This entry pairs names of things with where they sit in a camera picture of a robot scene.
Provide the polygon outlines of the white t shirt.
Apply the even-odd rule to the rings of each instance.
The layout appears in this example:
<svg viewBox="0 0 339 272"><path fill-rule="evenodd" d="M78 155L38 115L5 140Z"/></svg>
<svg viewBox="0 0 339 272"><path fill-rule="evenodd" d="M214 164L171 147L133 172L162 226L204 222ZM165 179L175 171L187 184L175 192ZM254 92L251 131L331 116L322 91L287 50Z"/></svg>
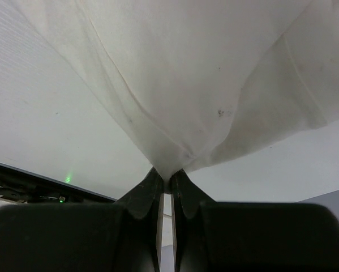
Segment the white t shirt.
<svg viewBox="0 0 339 272"><path fill-rule="evenodd" d="M168 179L339 120L339 1L15 1Z"/></svg>

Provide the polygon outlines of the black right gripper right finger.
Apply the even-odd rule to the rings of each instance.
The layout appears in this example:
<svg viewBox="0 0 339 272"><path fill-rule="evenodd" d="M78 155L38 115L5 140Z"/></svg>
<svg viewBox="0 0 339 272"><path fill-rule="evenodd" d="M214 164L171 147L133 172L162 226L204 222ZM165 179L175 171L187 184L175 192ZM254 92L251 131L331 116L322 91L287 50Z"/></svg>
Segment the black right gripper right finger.
<svg viewBox="0 0 339 272"><path fill-rule="evenodd" d="M309 203L217 202L170 179L175 271L339 271L339 221Z"/></svg>

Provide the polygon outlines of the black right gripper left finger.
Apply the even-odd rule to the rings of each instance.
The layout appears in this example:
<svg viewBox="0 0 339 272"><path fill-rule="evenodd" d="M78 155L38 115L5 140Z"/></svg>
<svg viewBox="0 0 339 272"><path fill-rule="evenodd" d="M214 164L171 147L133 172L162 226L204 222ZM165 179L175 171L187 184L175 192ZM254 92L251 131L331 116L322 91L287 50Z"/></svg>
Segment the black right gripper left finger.
<svg viewBox="0 0 339 272"><path fill-rule="evenodd" d="M0 207L0 271L159 271L163 180L114 203Z"/></svg>

